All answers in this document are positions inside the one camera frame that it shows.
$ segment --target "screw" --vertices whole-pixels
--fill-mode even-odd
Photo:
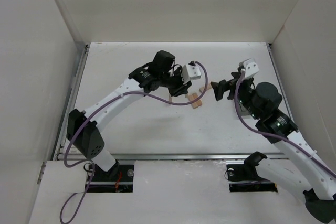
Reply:
[[[129,169],[129,170],[127,171],[127,176],[129,176],[129,177],[133,177],[133,175],[134,175],[134,171],[133,171],[132,169]]]
[[[229,176],[234,176],[234,175],[235,175],[235,170],[234,170],[233,168],[229,168],[229,169],[227,170],[227,174],[228,174]]]

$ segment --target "red wire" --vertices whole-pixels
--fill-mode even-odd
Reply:
[[[122,173],[121,173],[121,172],[119,172],[119,173],[118,173],[118,180],[116,181],[116,183],[115,183],[115,185],[114,185],[114,186],[115,186],[115,188],[116,188],[116,189],[115,189],[115,190],[116,190],[115,192],[117,192],[117,191],[118,191],[119,182],[120,182],[120,180],[121,180],[121,177],[122,177]]]

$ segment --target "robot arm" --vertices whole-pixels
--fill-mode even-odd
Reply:
[[[235,99],[235,107],[241,122],[251,131],[263,135],[271,144],[283,152],[300,170],[301,174],[279,167],[265,154],[255,152],[245,161],[246,173],[255,179],[265,178],[277,183],[303,201],[308,211],[322,223],[336,218],[336,174],[321,160],[307,144],[294,122],[278,109],[282,96],[268,82],[255,88],[253,76],[259,71],[253,59],[239,64],[233,79],[212,82],[217,101],[230,91],[228,99]],[[241,103],[256,120],[258,130],[249,127],[238,108]]]
[[[74,146],[92,160],[109,176],[118,171],[119,163],[109,153],[102,139],[101,132],[106,125],[131,103],[158,89],[168,88],[172,97],[188,93],[191,81],[201,77],[201,71],[193,62],[185,66],[176,65],[175,57],[165,51],[159,51],[152,62],[131,72],[124,83],[95,105],[79,112],[74,109],[69,114],[67,138],[71,140],[84,121],[94,116],[81,130],[74,141]]]

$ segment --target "white table surface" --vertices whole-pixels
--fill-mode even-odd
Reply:
[[[159,50],[166,50],[184,65],[191,60],[201,62],[210,81],[231,79],[239,62],[255,58],[260,72],[255,82],[268,81],[279,89],[279,83],[263,42],[142,42],[92,43],[75,108],[85,108],[100,101],[121,84],[135,68],[152,61]],[[193,82],[189,93],[197,92],[204,78]],[[153,92],[168,99],[168,91]],[[174,102],[186,102],[184,96]],[[102,136],[111,153],[118,154],[232,154],[278,153],[262,136],[252,133],[240,123],[233,101],[216,102],[213,91],[202,98],[203,106],[171,106],[143,98],[130,105],[104,129]],[[285,103],[280,109],[287,112]],[[257,121],[246,116],[249,125]]]
[[[290,161],[278,161],[296,172]],[[89,193],[72,224],[318,224],[303,203],[278,193],[230,193],[224,161],[140,161],[135,163],[133,193]],[[83,165],[68,169],[48,162],[30,224],[59,224],[66,199],[82,192]],[[76,195],[64,211],[68,221]]]

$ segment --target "small wooden piece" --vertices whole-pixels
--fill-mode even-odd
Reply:
[[[194,100],[198,98],[198,94],[197,93],[193,93],[193,97],[194,97]],[[202,101],[199,99],[197,102],[197,106],[202,106]]]
[[[201,87],[201,88],[199,89],[201,93],[203,92],[204,88],[205,88],[205,86],[203,86],[203,87]],[[206,91],[208,91],[209,89],[212,89],[210,83],[208,83],[208,85],[207,85],[207,87],[206,87]]]
[[[193,96],[192,94],[191,94],[191,95],[188,95],[188,100],[189,100],[190,102],[194,101],[194,100],[195,100],[195,99],[194,99],[194,96]],[[198,105],[197,105],[196,102],[192,103],[191,106],[193,107],[193,109],[198,108]]]

